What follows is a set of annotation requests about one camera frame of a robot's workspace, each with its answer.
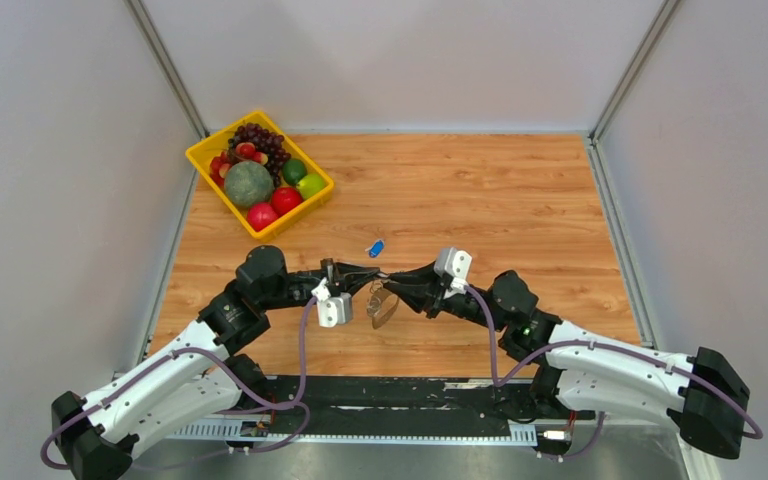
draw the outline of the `blue object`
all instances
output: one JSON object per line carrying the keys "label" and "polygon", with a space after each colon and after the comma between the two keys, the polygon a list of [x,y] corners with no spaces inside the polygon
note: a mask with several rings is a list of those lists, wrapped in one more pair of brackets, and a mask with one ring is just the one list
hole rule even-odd
{"label": "blue object", "polygon": [[378,254],[381,253],[381,250],[384,250],[384,240],[381,240],[380,238],[376,240],[371,247],[366,249],[367,253],[369,253],[369,258],[377,257]]}

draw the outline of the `wooden table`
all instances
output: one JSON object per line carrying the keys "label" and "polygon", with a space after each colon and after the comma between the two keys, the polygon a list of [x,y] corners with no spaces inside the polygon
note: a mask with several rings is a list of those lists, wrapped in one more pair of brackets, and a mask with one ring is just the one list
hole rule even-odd
{"label": "wooden table", "polygon": [[[473,255],[469,280],[488,287],[515,269],[540,308],[602,335],[639,343],[587,154],[574,135],[298,135],[335,180],[334,198],[279,236],[292,270],[322,258],[409,270],[441,248]],[[364,252],[377,238],[383,253]],[[257,246],[204,181],[195,191],[155,330],[170,341]],[[307,330],[308,372],[488,377],[487,331],[402,305],[381,329],[355,297],[355,319]],[[299,371],[301,309],[269,313],[272,328],[246,347],[268,374]],[[500,372],[514,362],[500,352]],[[524,374],[532,370],[524,369]]]}

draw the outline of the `white backdrop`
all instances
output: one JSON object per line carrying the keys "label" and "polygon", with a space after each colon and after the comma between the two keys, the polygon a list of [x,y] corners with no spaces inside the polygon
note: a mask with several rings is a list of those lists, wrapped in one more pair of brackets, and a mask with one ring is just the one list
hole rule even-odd
{"label": "white backdrop", "polygon": [[208,127],[585,130],[660,0],[146,0]]}
{"label": "white backdrop", "polygon": [[124,2],[0,1],[0,479],[71,478],[49,406],[133,360],[193,141]]}
{"label": "white backdrop", "polygon": [[768,2],[684,2],[604,148],[660,346],[752,390],[767,437],[723,478],[768,478]]}

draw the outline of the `metal floor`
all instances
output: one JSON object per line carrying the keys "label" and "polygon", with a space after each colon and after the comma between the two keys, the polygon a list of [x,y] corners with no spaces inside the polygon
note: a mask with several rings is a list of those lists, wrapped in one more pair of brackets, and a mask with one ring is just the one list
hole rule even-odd
{"label": "metal floor", "polygon": [[[593,427],[578,425],[572,450],[587,442]],[[223,444],[165,440],[137,463],[167,465],[222,448]],[[474,480],[611,479],[685,480],[675,435],[658,427],[606,426],[602,438],[584,458],[552,463],[530,448],[338,445],[299,443],[271,453],[234,454],[166,472],[125,475],[129,480],[195,478],[269,480]]]}

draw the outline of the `yellow plastic bin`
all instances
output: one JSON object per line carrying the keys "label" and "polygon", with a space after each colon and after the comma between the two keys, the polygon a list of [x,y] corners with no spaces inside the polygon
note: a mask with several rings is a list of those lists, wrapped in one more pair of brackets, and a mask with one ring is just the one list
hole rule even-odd
{"label": "yellow plastic bin", "polygon": [[[308,173],[318,173],[325,180],[325,188],[259,232],[256,232],[251,227],[251,225],[249,225],[249,222],[246,221],[246,211],[240,210],[236,205],[231,203],[231,200],[228,199],[228,196],[225,195],[225,192],[222,190],[222,188],[220,188],[219,185],[217,185],[210,178],[210,161],[213,160],[213,157],[219,155],[222,150],[226,150],[228,148],[228,139],[234,136],[234,133],[237,131],[237,127],[247,123],[256,123],[271,132],[284,135],[284,150],[286,150],[293,158],[298,158],[304,162]],[[266,116],[265,113],[259,110],[246,115],[231,125],[228,125],[223,130],[214,133],[210,137],[205,138],[199,143],[188,148],[187,158],[190,160],[190,163],[196,167],[196,170],[199,171],[201,176],[204,177],[211,188],[213,188],[213,191],[216,192],[216,194],[219,195],[219,198],[221,198],[225,205],[228,206],[228,208],[231,210],[231,213],[233,213],[240,221],[240,223],[243,224],[243,227],[245,227],[246,231],[249,232],[249,235],[256,238],[257,240],[260,240],[261,242],[266,242],[277,237],[281,232],[290,228],[302,217],[311,211],[316,210],[320,206],[325,205],[325,202],[330,200],[331,196],[334,194],[334,180],[332,180],[327,173],[319,168],[319,165],[311,160],[310,157],[308,157],[302,151],[302,149],[298,147],[298,145],[293,143],[293,141],[290,140],[290,137],[282,132],[281,129],[278,128],[278,126],[275,125],[272,120]]]}

